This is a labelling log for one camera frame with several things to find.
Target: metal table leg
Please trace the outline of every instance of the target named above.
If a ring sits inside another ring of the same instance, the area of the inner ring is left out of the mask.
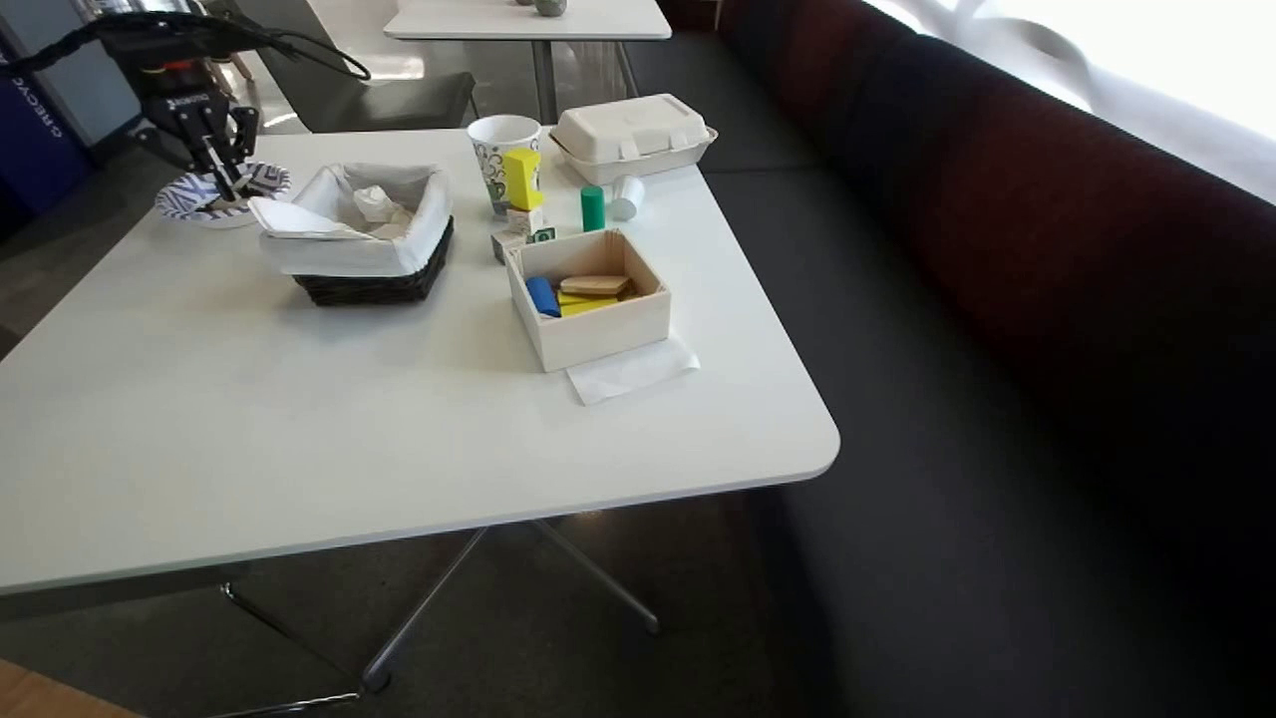
[[[563,553],[571,553],[595,583],[604,583],[615,600],[623,600],[649,635],[664,631],[664,617],[636,596],[626,589],[615,575],[608,575],[591,553],[583,553],[573,542],[567,542],[549,522],[535,522]]]
[[[548,125],[557,125],[557,85],[555,85],[555,39],[531,46],[531,72],[535,72],[535,105]]]
[[[334,689],[334,696],[313,696],[313,700],[290,700],[290,704],[270,704],[270,705],[250,705],[250,709],[233,709],[214,718],[249,718],[249,713],[302,713],[313,705],[334,705],[334,704],[361,704],[366,696],[382,696],[390,686],[389,661],[397,659],[399,641],[411,635],[411,625],[430,609],[430,603],[446,589],[446,583],[470,564],[476,548],[488,540],[488,532],[470,535],[470,542],[446,564],[446,569],[424,589],[424,600],[402,613],[402,624],[389,635],[389,641],[371,653],[371,661],[361,670],[361,686]],[[331,659],[322,659],[315,647],[309,647],[297,631],[286,631],[270,609],[258,603],[242,600],[233,583],[221,587],[221,596],[242,609],[249,617],[262,624],[290,647],[309,651],[322,668],[341,670]]]
[[[623,600],[649,631],[664,631],[664,617],[636,596],[626,589],[615,575],[608,575],[595,560],[588,560],[577,548],[571,548],[555,528],[535,522],[557,549],[567,549],[595,583],[604,583],[615,600]],[[446,564],[446,569],[424,589],[424,600],[402,613],[402,624],[389,635],[389,641],[371,653],[371,661],[361,670],[361,686],[353,689],[334,689],[334,696],[313,696],[313,700],[290,700],[290,704],[270,704],[270,705],[250,705],[250,709],[233,709],[221,718],[250,718],[250,713],[302,713],[313,705],[334,705],[334,704],[361,704],[366,696],[382,696],[390,686],[390,670],[389,661],[397,659],[397,651],[402,647],[402,640],[411,635],[411,625],[434,607],[434,600],[450,587],[450,577],[470,564],[470,553],[480,549],[480,542],[488,540],[488,532],[476,532],[470,542]],[[322,659],[309,640],[300,640],[297,631],[286,631],[270,609],[262,609],[258,603],[250,603],[249,596],[241,596],[233,583],[221,587],[221,596],[242,609],[249,617],[262,624],[268,631],[274,631],[278,640],[286,640],[290,647],[309,651],[313,659],[321,659],[322,668],[331,668],[334,673],[345,673],[345,668],[334,668],[331,659]]]

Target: green bottle cap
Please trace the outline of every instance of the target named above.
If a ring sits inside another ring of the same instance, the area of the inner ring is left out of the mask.
[[[608,229],[608,190],[597,185],[583,189],[583,229],[604,230]]]

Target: white paper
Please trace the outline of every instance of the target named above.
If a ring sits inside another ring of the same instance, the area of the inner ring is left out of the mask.
[[[700,370],[700,366],[704,366],[704,359],[682,339],[668,339],[656,347],[577,363],[567,370],[567,378],[571,378],[573,395],[591,406],[591,403],[608,403],[608,401],[623,401],[623,395],[657,386],[657,385],[688,377],[688,370]]]
[[[424,201],[409,213],[389,189]],[[450,225],[450,194],[434,167],[322,167],[297,202],[250,201],[249,209],[285,274],[415,274]]]

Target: black cable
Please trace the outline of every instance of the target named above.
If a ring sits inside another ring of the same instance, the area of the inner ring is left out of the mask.
[[[14,59],[14,66],[0,66],[0,77],[32,77],[32,72],[46,72],[51,66],[60,66],[64,55],[82,51],[86,46],[109,35],[109,34],[197,34],[197,28],[209,28],[214,34],[221,39],[237,46],[237,47],[274,47],[285,55],[300,55],[300,59],[313,59],[321,68],[331,68],[331,72],[345,72],[345,77],[355,77],[355,81],[371,81],[366,66],[361,66],[353,51],[329,46],[329,39],[315,39],[315,35],[302,35],[302,34],[274,34],[274,28],[262,28],[249,18],[188,18],[188,14],[127,14],[127,18],[99,18],[75,34],[68,34],[64,39],[42,47],[38,55],[23,55],[23,59]]]

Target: floor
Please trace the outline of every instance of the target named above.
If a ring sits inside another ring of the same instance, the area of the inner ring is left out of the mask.
[[[615,99],[612,47],[557,47],[563,105]],[[515,46],[438,46],[428,68],[470,68],[482,113],[535,113]],[[0,245],[0,359],[152,209],[173,167],[112,156],[60,213]],[[399,713],[811,713],[789,603],[742,499],[567,520],[563,535],[636,587],[623,603],[527,528],[496,532],[390,661],[390,689],[341,718]],[[349,689],[397,613],[467,535],[237,567],[237,587],[286,613],[300,651],[214,596],[226,575],[144,577],[0,603],[0,653],[121,705],[184,718]]]

